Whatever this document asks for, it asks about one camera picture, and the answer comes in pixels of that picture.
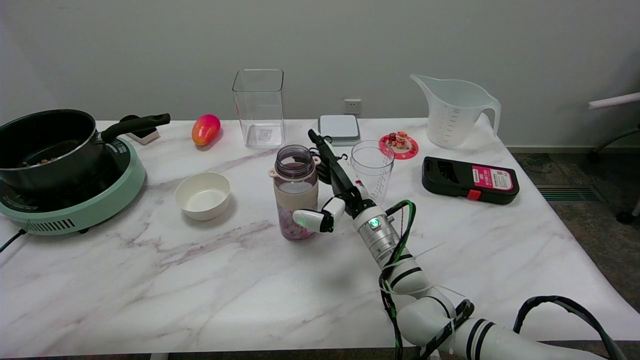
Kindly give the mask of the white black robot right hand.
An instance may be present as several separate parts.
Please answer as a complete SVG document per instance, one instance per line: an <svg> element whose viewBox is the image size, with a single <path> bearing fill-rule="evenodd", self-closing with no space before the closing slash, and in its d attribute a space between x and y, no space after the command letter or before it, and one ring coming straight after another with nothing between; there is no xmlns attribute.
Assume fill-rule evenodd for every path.
<svg viewBox="0 0 640 360"><path fill-rule="evenodd" d="M377 205L350 165L348 157L345 154L339 155L334 150L329 137L322 136L314 129L310 129L307 134L320 159L318 179L331 186L333 196L321 210L295 210L292 219L307 230L330 233L343 214L356 219L359 214Z"/></svg>

